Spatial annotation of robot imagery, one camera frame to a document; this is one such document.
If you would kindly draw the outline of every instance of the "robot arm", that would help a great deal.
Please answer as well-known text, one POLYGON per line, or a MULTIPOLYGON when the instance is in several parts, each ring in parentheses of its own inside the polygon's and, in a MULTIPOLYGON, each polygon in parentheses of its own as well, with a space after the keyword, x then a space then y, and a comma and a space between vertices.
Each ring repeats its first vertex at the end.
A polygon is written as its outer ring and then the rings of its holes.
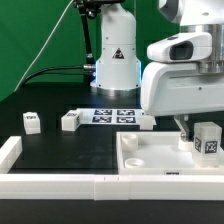
POLYGON ((172 21, 181 12, 182 32, 148 47, 142 108, 153 116, 223 111, 224 1, 160 0, 159 8, 172 21))
POLYGON ((159 0, 160 13, 173 23, 180 23, 183 16, 184 0, 159 0))

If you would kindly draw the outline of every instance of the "white tray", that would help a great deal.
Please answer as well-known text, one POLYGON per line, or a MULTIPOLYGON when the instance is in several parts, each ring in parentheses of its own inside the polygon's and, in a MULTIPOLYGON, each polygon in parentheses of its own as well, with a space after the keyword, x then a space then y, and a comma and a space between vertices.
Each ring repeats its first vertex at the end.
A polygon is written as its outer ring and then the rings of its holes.
POLYGON ((220 152, 219 167, 199 167, 192 159, 191 151, 178 148, 180 132, 118 132, 117 158, 119 174, 150 175, 223 175, 224 152, 220 152), (138 148, 125 151, 122 148, 122 136, 135 134, 138 136, 138 148), (134 159, 136 166, 127 167, 125 162, 134 159))

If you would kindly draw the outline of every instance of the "white wooden block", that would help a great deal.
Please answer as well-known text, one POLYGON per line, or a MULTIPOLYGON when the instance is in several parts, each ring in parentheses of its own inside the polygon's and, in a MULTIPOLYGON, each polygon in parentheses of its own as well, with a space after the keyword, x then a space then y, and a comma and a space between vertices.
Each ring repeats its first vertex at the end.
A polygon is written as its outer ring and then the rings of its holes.
POLYGON ((129 176, 96 176, 95 200, 128 200, 129 176))
POLYGON ((146 113, 142 113, 140 117, 140 130, 153 130, 153 126, 156 125, 155 117, 152 117, 146 113))
POLYGON ((21 137, 10 137, 0 149, 0 173, 9 172, 22 152, 21 137))
POLYGON ((23 114, 24 128, 27 135, 39 134, 40 130, 40 119, 35 112, 28 112, 23 114))
POLYGON ((70 110, 61 118, 62 131, 75 131, 81 125, 82 111, 70 110))

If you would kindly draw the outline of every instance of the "green backdrop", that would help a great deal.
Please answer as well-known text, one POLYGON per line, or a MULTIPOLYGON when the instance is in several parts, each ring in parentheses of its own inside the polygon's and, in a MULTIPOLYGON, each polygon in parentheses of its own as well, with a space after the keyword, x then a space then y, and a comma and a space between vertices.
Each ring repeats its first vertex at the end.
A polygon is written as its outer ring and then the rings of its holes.
MULTIPOLYGON (((0 100, 14 91, 69 1, 0 0, 0 100)), ((178 27, 159 14, 157 0, 126 0, 123 7, 136 16, 137 57, 144 68, 149 62, 147 46, 177 33, 178 27)), ((98 58, 101 53, 100 18, 89 21, 89 26, 94 56, 98 58)), ((84 63, 85 47, 80 16, 77 9, 71 7, 30 74, 45 67, 84 63)), ((50 80, 58 81, 59 78, 51 77, 50 80)), ((80 77, 63 77, 63 81, 81 80, 80 77)))

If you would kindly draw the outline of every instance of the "black table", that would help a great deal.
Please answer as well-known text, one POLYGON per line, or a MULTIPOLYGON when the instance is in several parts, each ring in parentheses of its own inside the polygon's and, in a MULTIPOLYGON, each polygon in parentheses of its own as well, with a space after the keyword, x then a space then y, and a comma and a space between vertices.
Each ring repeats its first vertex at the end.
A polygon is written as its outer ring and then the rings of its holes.
MULTIPOLYGON (((76 108, 138 109, 139 96, 114 98, 88 91, 82 84, 33 83, 0 103, 0 144, 22 136, 23 153, 10 173, 117 174, 116 132, 139 126, 82 125, 61 131, 61 117, 76 108), (25 112, 37 112, 41 134, 27 136, 25 112)), ((196 121, 223 126, 223 112, 193 115, 196 121)), ((155 131, 177 131, 172 117, 157 119, 155 131)), ((223 223, 224 202, 1 200, 0 223, 223 223)))

